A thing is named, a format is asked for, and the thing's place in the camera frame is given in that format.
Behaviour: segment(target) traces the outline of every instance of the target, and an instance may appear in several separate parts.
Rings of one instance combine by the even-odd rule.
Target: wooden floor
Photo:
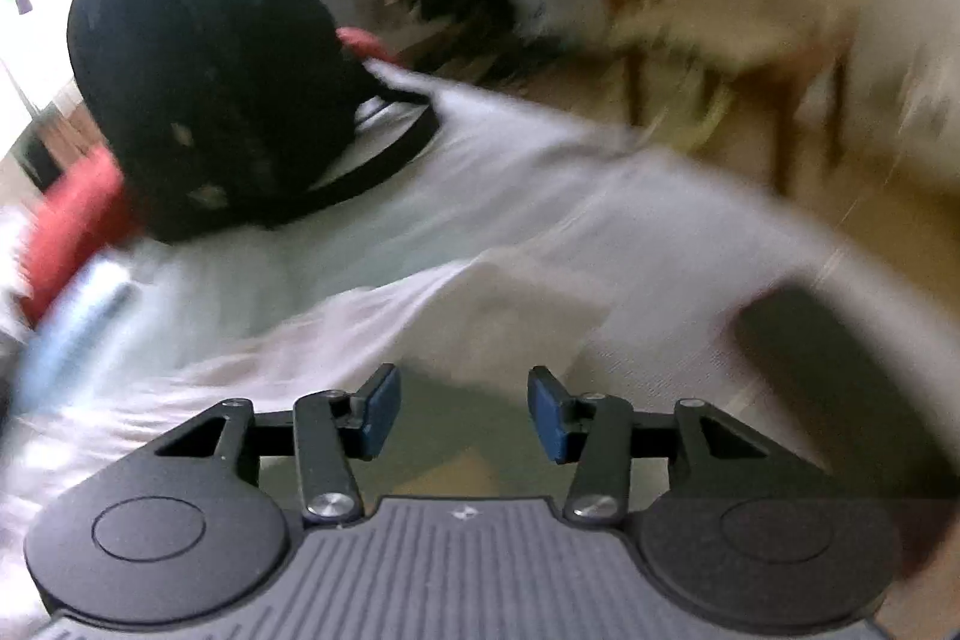
[[[678,79],[652,76],[650,115],[664,111],[664,102],[676,104]],[[619,122],[624,116],[619,74],[603,64],[564,64],[511,92],[592,121]],[[734,107],[693,157],[766,187],[772,132],[772,121],[762,111]],[[826,172],[823,158],[822,139],[806,132],[790,200],[960,317],[960,199],[925,188],[893,160],[868,159],[851,150],[837,170]]]

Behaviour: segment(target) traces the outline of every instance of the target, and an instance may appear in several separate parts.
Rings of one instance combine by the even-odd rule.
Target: bed
[[[700,397],[806,452],[728,333],[738,306],[785,277],[807,280],[860,324],[960,452],[955,326],[842,239],[720,173],[639,148],[624,128],[396,68],[382,74],[434,95],[445,124],[424,154],[358,199],[278,231],[243,227],[177,247],[133,248],[133,289],[93,348],[62,370],[72,375],[64,391],[45,410],[14,420],[0,465],[0,590],[16,603],[0,610],[3,637],[42,621],[19,545],[45,501],[224,396],[248,395],[269,410],[309,390],[355,384],[370,362],[394,357],[397,342],[376,347],[384,333],[405,329],[405,319],[418,322],[422,309],[403,296],[414,290],[409,301],[421,301],[421,292],[435,301],[450,279],[473,281],[454,299],[469,317],[453,323],[435,310],[430,333],[419,338],[434,344],[442,323],[456,335],[430,348],[440,360],[405,376],[390,447],[358,470],[368,496],[562,494],[570,472],[546,462],[526,423],[534,354],[574,391],[615,393],[648,410]],[[406,122],[403,108],[381,113],[352,155],[370,154]],[[476,276],[469,260],[477,257],[506,276],[494,284]],[[473,277],[461,275],[464,264]],[[535,271],[517,272],[524,268]],[[517,316],[522,339],[491,332],[510,301],[534,308]],[[258,383],[253,372],[234,386],[218,374],[218,357],[253,355],[262,335],[296,330],[310,313],[344,302],[353,309],[338,311],[359,313],[366,330],[351,332],[350,316],[338,316],[312,335],[325,351],[349,354],[337,362],[366,350],[351,370],[328,374],[318,360],[311,374],[296,363],[296,347],[280,340],[275,352],[291,371],[296,364],[298,384]],[[572,320],[557,320],[565,311]],[[343,333],[355,339],[339,350]],[[511,339],[522,344],[504,347]],[[198,388],[199,377],[219,380]],[[277,496],[289,489],[289,466],[265,470]],[[656,464],[637,464],[632,504],[643,506],[663,488]]]

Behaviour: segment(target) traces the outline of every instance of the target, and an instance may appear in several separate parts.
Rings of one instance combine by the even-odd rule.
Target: wooden chair
[[[606,0],[608,43],[622,57],[630,124],[645,104],[642,70],[650,53],[704,67],[704,107],[721,85],[759,98],[776,116],[772,186],[786,195],[797,147],[795,114],[813,80],[833,67],[827,163],[843,154],[848,62],[856,12],[810,0]]]

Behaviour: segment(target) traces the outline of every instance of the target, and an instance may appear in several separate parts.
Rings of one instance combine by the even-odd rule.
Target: white blanket
[[[582,324],[586,339],[575,357],[565,353],[560,360],[552,343],[532,344],[514,370],[483,372],[484,362],[500,360],[501,339],[491,337],[496,333],[491,328],[501,329],[507,345],[507,336],[526,335],[524,329],[546,328],[551,321],[519,319],[512,304],[485,309],[484,286],[476,285],[483,278],[451,289],[477,297],[466,319],[453,319],[443,309],[438,319],[438,310],[397,305],[404,317],[378,322],[400,328],[402,335],[393,342],[381,333],[385,341],[377,342],[382,351],[376,355],[400,355],[400,348],[411,344],[419,350],[440,345],[448,352],[406,354],[419,357],[422,366],[405,376],[395,432],[381,458],[357,466],[358,482],[372,497],[397,487],[426,493],[424,475],[438,470],[445,470],[443,477],[426,486],[429,491],[562,495],[568,471],[546,461],[524,405],[505,393],[522,387],[517,378],[534,363],[565,372],[573,391],[615,393],[637,408],[672,410],[676,399],[699,396],[802,450],[803,439],[728,333],[738,307],[786,276],[815,283],[863,327],[872,346],[901,370],[906,391],[960,453],[960,336],[954,324],[843,239],[765,194],[669,153],[617,148],[622,129],[591,129],[560,113],[409,73],[389,76],[400,86],[434,92],[445,125],[424,155],[389,183],[281,231],[246,227],[171,249],[140,276],[136,296],[83,367],[80,385],[89,391],[88,402],[35,422],[40,436],[31,450],[8,450],[19,466],[44,465],[50,475],[42,469],[22,472],[19,466],[0,473],[0,480],[16,481],[19,495],[35,497],[32,504],[12,504],[0,518],[11,538],[4,545],[13,551],[8,566],[18,578],[0,573],[4,603],[37,607],[32,584],[19,569],[14,535],[57,485],[80,480],[208,399],[249,395],[259,408],[285,407],[298,392],[271,390],[270,384],[254,384],[250,394],[232,384],[191,390],[189,381],[170,378],[190,378],[199,371],[189,368],[197,362],[236,354],[238,340],[262,335],[325,297],[357,287],[395,290],[387,284],[491,247],[520,248],[528,260],[524,268],[561,269],[563,280],[587,276],[591,287],[616,292],[613,309],[589,333]],[[523,290],[570,291],[552,273],[546,277],[548,285]],[[379,301],[378,293],[370,295]],[[331,302],[356,295],[344,296]],[[365,297],[358,301],[368,301]],[[434,304],[440,306],[440,298]],[[353,311],[362,316],[358,322],[378,312],[378,305],[368,307]],[[429,322],[421,318],[429,311],[450,333],[464,335],[462,340],[430,341],[440,335],[416,325]],[[349,324],[341,326],[341,338],[352,333]],[[352,345],[358,344],[367,343],[354,338]],[[341,368],[336,377],[344,381],[359,381],[376,363],[373,355],[368,365],[360,353],[352,359],[337,355],[356,362],[355,375]],[[320,365],[314,371],[289,353],[281,358],[288,363],[275,375],[280,383],[286,373],[309,379],[310,389],[335,379],[321,377]],[[143,386],[144,378],[155,381]],[[112,419],[120,422],[119,429],[109,429],[116,437],[105,437],[93,425]],[[648,470],[647,463],[635,463],[633,506],[643,506],[664,488],[664,475]],[[275,493],[288,485],[283,468],[263,476]],[[467,473],[482,473],[483,485],[464,483]],[[8,636],[3,629],[0,634]]]
[[[24,637],[45,618],[20,552],[32,518],[61,491],[133,448],[226,397],[247,397],[256,410],[289,410],[313,391],[356,390],[381,362],[397,363],[415,387],[418,378],[421,386],[438,378],[448,387],[490,394],[488,407],[507,410],[513,423],[522,416],[527,371],[538,363],[560,374],[568,369],[584,337],[608,314],[611,297],[604,290],[519,253],[486,253],[380,289],[334,296],[223,357],[174,378],[138,381],[122,400],[17,420],[7,450],[16,461],[6,465],[0,495],[0,637]],[[427,425],[435,417],[443,429],[443,406],[424,407],[402,415]],[[536,444],[528,428],[515,434],[530,450]],[[422,437],[421,426],[414,429]],[[421,461],[424,449],[413,448],[390,451]],[[443,444],[440,458],[456,456],[457,448]],[[429,451],[425,456],[434,458]],[[388,471],[395,480],[404,469],[394,459]]]

